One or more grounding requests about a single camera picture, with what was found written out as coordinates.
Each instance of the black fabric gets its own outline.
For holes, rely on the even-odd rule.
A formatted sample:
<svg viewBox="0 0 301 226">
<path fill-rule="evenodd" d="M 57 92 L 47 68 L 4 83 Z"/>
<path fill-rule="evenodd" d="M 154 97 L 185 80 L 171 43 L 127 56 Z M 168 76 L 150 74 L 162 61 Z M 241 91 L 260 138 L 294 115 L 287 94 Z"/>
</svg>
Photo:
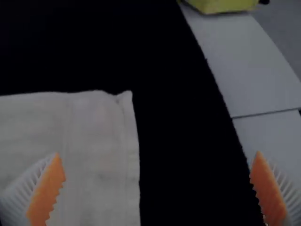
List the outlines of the black fabric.
<svg viewBox="0 0 301 226">
<path fill-rule="evenodd" d="M 13 0 L 0 18 L 2 95 L 133 91 L 142 226 L 263 225 L 231 118 L 175 1 Z"/>
</svg>

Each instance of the white towel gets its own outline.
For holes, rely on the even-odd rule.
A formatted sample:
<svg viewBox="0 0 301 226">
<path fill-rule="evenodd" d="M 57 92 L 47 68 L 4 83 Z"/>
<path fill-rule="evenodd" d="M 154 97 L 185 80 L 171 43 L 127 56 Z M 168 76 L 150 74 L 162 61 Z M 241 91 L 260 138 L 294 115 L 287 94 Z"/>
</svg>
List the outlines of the white towel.
<svg viewBox="0 0 301 226">
<path fill-rule="evenodd" d="M 0 97 L 0 189 L 58 152 L 66 182 L 48 226 L 139 226 L 132 93 Z"/>
</svg>

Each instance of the gray surface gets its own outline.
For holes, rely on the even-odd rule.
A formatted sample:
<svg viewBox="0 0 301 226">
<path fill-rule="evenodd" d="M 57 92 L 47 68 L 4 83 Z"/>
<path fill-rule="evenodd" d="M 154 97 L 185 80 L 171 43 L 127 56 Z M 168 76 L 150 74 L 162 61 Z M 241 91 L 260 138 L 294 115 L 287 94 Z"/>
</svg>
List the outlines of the gray surface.
<svg viewBox="0 0 301 226">
<path fill-rule="evenodd" d="M 181 9 L 232 118 L 301 108 L 301 82 L 250 14 L 202 16 Z"/>
<path fill-rule="evenodd" d="M 271 0 L 252 12 L 301 80 L 301 1 Z"/>
</svg>

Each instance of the white plastic part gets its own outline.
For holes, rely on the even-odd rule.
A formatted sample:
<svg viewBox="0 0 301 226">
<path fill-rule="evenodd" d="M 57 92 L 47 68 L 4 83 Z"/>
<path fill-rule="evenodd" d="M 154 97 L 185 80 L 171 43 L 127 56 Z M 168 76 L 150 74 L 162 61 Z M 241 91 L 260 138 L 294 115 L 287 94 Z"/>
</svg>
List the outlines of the white plastic part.
<svg viewBox="0 0 301 226">
<path fill-rule="evenodd" d="M 269 166 L 277 181 L 278 187 L 284 199 L 287 217 L 284 221 L 284 226 L 299 226 L 301 225 L 301 192 L 288 178 L 288 176 L 280 169 L 273 161 L 268 160 Z"/>
<path fill-rule="evenodd" d="M 30 226 L 26 216 L 32 196 L 55 153 L 39 160 L 17 178 L 0 196 L 0 218 L 3 226 Z"/>
</svg>

